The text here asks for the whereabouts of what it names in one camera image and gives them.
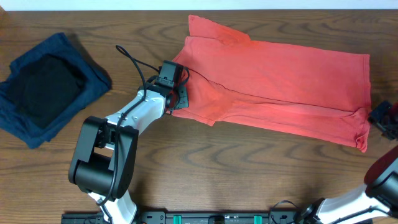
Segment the red t-shirt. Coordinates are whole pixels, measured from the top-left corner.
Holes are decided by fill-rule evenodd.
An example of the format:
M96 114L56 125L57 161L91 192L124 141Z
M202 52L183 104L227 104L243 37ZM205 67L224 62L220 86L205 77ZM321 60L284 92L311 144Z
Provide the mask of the red t-shirt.
M370 56L252 40L204 17L188 17L175 62L188 67L189 106L174 113L297 134L365 151Z

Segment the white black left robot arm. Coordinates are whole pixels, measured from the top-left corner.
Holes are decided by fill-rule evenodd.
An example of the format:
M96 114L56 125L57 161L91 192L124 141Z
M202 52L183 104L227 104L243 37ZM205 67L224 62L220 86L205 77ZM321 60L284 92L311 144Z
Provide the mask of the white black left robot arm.
M149 85L118 112L90 116L81 127L68 179L99 205L105 223L133 223L137 206L128 187L134 172L138 137L167 111L187 108L185 85Z

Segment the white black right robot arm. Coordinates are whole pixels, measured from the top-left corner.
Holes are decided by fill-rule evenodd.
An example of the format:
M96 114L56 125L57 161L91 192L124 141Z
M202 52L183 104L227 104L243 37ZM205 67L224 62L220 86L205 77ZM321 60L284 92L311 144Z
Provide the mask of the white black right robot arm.
M380 157L364 176L364 184L335 198L321 198L296 214L294 223L371 223L397 218L397 148Z

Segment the folded navy blue garment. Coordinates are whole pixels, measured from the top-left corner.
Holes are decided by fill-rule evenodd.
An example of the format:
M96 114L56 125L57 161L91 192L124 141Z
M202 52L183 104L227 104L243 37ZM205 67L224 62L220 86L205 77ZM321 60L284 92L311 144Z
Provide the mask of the folded navy blue garment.
M21 55L1 82L1 129L29 148L53 139L81 110L111 88L111 80L56 33Z

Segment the folded black garment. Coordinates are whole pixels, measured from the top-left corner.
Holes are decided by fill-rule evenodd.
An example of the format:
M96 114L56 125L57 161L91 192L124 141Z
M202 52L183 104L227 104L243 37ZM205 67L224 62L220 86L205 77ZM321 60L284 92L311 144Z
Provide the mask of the folded black garment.
M76 66L46 54L19 70L6 95L18 113L44 129L80 94L85 81Z

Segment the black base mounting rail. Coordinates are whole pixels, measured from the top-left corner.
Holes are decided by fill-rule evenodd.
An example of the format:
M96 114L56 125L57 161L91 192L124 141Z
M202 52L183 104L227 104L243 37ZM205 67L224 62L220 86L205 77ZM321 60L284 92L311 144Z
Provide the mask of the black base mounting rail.
M166 213L143 212L136 216L133 224L272 224L296 223L296 213L276 211L270 213ZM69 213L61 217L61 224L109 223L102 213Z

